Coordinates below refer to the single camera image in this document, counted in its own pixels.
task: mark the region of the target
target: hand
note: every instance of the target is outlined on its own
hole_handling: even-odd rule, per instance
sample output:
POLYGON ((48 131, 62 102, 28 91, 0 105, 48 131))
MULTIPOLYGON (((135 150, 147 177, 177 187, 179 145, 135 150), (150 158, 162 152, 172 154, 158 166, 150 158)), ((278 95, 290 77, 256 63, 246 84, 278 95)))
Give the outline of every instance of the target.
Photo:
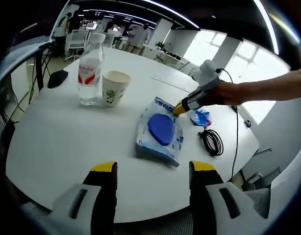
POLYGON ((243 97, 238 84, 220 82, 220 84, 212 89, 206 96, 204 106, 214 104, 240 105, 244 102, 243 97))

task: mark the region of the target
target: blue sponge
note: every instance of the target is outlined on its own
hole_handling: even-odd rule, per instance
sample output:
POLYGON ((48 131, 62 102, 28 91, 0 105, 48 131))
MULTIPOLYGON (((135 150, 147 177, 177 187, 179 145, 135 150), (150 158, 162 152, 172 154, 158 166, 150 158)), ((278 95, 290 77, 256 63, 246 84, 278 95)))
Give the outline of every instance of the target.
POLYGON ((162 146, 169 145, 175 135, 175 125, 168 115, 154 114, 147 123, 150 134, 162 146))

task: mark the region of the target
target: bottle cap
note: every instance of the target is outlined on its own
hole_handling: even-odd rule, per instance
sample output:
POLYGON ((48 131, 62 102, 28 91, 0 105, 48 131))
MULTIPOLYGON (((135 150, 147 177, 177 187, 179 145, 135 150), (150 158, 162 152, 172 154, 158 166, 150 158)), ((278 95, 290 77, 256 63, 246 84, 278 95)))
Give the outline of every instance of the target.
POLYGON ((106 35, 103 33, 92 33, 90 38, 90 43, 100 43, 102 44, 105 40, 106 35))

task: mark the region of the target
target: plastic water bottle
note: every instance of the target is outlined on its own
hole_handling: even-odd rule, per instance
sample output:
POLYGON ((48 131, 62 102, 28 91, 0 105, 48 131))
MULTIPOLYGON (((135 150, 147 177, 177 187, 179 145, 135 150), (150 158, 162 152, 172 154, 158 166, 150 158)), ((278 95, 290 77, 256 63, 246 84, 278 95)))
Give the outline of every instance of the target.
POLYGON ((78 69, 78 94, 81 104, 92 105, 97 100, 98 84, 104 58, 102 43, 105 35, 92 33, 90 44, 80 58, 78 69))

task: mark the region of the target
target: potted plant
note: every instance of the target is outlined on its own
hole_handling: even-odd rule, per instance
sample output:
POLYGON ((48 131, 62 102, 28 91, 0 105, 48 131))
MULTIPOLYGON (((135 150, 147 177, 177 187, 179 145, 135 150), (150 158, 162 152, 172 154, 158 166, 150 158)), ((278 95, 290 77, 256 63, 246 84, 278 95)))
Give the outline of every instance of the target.
POLYGON ((155 47, 158 49, 158 50, 162 50, 164 47, 165 47, 165 44, 163 44, 162 42, 157 42, 155 44, 155 47))

